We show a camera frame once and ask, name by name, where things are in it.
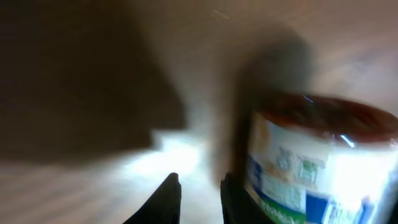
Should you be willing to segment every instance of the food can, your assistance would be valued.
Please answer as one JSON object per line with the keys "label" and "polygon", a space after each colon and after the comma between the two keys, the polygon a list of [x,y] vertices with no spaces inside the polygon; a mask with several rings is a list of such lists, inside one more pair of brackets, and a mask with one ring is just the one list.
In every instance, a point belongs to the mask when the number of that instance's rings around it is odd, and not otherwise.
{"label": "food can", "polygon": [[398,119],[281,95],[252,117],[247,191],[276,224],[383,224],[396,201]]}

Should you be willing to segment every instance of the blue label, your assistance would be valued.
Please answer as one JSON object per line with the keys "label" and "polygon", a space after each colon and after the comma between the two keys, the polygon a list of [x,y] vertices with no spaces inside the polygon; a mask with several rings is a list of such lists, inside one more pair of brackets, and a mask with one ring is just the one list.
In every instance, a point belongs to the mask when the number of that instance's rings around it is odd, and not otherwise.
{"label": "blue label", "polygon": [[[263,202],[277,203],[274,208],[281,208],[283,214],[296,214],[298,211],[292,210],[281,203],[271,199],[262,192],[262,167],[252,158],[249,158],[249,180],[253,189],[262,198]],[[321,197],[313,192],[305,193],[305,221],[317,224],[367,224],[373,212],[373,206],[362,203],[359,209],[347,210],[341,204],[333,200],[333,197]]]}

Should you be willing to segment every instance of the black object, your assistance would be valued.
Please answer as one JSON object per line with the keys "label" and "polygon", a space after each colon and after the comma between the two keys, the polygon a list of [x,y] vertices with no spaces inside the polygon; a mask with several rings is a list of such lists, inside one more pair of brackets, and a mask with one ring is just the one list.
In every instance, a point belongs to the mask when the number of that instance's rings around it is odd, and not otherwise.
{"label": "black object", "polygon": [[179,224],[181,185],[171,173],[145,204],[123,224]]}
{"label": "black object", "polygon": [[221,181],[224,224],[273,224],[231,174]]}

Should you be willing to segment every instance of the can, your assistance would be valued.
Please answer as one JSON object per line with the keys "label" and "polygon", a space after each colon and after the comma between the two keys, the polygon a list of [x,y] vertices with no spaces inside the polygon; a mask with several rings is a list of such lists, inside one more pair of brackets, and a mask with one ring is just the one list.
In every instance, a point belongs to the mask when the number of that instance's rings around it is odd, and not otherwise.
{"label": "can", "polygon": [[276,224],[387,223],[397,137],[398,119],[372,106],[278,96],[253,113],[247,190]]}

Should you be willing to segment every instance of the can lid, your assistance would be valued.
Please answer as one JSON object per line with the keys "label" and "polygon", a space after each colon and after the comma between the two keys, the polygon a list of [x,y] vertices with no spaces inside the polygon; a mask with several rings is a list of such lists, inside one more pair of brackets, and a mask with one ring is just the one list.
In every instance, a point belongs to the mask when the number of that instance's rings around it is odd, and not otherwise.
{"label": "can lid", "polygon": [[261,108],[265,119],[321,138],[384,142],[398,137],[398,119],[352,101],[314,95],[279,95]]}

